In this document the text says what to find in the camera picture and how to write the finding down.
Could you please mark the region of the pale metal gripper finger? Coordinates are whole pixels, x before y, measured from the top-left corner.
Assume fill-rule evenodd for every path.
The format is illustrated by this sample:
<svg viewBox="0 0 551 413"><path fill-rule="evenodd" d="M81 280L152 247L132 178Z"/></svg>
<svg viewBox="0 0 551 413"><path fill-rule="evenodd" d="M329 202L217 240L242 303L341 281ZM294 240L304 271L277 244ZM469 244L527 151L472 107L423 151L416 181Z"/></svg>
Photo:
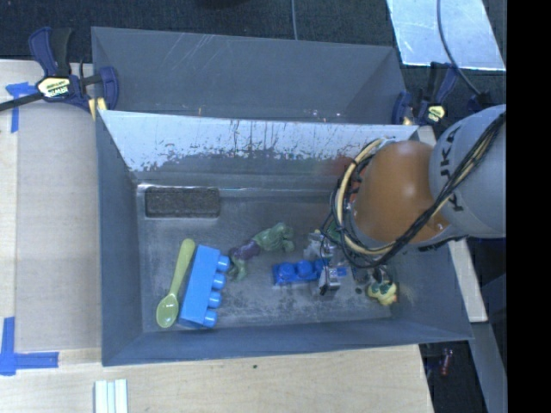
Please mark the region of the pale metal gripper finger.
<svg viewBox="0 0 551 413"><path fill-rule="evenodd" d="M334 244L320 230L308 234L307 260L330 259L333 255Z"/></svg>
<svg viewBox="0 0 551 413"><path fill-rule="evenodd" d="M329 266L323 267L319 277L319 295L325 296L329 292L336 292L340 286L337 269Z"/></svg>

